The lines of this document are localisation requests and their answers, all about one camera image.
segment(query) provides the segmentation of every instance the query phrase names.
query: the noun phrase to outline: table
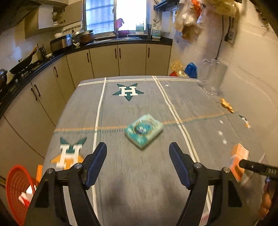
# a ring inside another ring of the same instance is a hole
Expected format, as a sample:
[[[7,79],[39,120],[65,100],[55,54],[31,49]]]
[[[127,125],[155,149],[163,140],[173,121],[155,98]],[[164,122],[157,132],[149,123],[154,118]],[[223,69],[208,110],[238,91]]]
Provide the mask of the table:
[[[181,185],[169,157],[171,142],[211,169],[229,166],[231,150],[238,143],[249,150],[251,161],[266,163],[255,132],[239,116],[240,109],[230,113],[199,82],[167,76],[82,81],[59,119],[43,173],[49,167],[67,169],[105,142],[107,157],[95,186],[88,190],[101,225],[175,225],[189,191]],[[145,114],[164,128],[140,150],[125,137],[124,128]],[[264,178],[247,173],[242,189],[256,218]],[[200,225],[205,225],[212,191],[209,188]],[[66,187],[64,193],[70,223],[76,225]]]

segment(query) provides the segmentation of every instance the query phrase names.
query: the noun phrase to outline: wall shelf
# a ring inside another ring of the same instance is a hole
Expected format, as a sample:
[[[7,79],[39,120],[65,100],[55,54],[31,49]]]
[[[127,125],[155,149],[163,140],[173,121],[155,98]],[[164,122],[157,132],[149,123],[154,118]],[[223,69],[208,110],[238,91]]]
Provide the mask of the wall shelf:
[[[153,10],[162,10],[166,11],[166,9],[171,5],[177,5],[179,3],[179,0],[163,0],[157,5],[153,6]]]

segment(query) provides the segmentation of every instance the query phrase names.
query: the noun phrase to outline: blue gripper pad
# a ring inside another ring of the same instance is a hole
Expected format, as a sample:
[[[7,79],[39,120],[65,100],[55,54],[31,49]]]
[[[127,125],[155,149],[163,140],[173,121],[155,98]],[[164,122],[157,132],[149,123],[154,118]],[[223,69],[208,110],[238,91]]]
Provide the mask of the blue gripper pad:
[[[189,155],[182,152],[176,142],[170,144],[169,155],[181,184],[184,185],[188,190],[191,190],[196,179],[196,175],[193,171],[193,160]]]
[[[100,142],[93,154],[87,155],[84,159],[83,184],[85,185],[87,190],[96,183],[96,179],[98,178],[106,155],[107,146],[105,143]]]

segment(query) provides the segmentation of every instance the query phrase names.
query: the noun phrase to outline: black countertop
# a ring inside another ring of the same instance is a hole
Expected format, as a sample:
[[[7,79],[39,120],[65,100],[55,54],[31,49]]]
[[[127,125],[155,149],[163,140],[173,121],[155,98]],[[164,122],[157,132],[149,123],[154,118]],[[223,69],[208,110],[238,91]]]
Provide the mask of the black countertop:
[[[40,65],[36,67],[35,70],[33,70],[28,75],[24,76],[23,78],[19,79],[17,83],[15,84],[8,84],[6,87],[6,90],[9,90],[9,92],[2,92],[0,93],[0,118],[3,116],[4,112],[8,108],[8,106],[12,103],[14,98],[20,93],[20,91],[34,78],[36,77],[42,70],[47,68],[49,65],[51,65],[56,60],[60,59],[61,57],[78,52],[85,49],[90,49],[94,47],[100,47],[100,46],[107,46],[107,45],[115,45],[115,44],[128,44],[128,43],[149,43],[149,44],[160,44],[160,45],[172,45],[173,40],[166,37],[161,37],[160,39],[151,39],[151,38],[145,38],[146,36],[138,36],[142,38],[141,40],[121,40],[121,41],[115,41],[115,42],[103,42],[103,43],[92,43],[85,46],[78,46],[78,47],[70,47],[67,50],[64,50],[63,52],[59,54],[53,55],[51,58],[48,58],[44,62],[42,62]]]

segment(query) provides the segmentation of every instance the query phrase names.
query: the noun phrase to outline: blue plastic bag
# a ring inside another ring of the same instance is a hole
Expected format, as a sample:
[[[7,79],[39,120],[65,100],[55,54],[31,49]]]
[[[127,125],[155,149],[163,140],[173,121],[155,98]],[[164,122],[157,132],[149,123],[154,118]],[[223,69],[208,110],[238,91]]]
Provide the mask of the blue plastic bag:
[[[184,72],[190,77],[190,78],[197,78],[197,67],[194,63],[189,63],[186,68],[184,69]]]

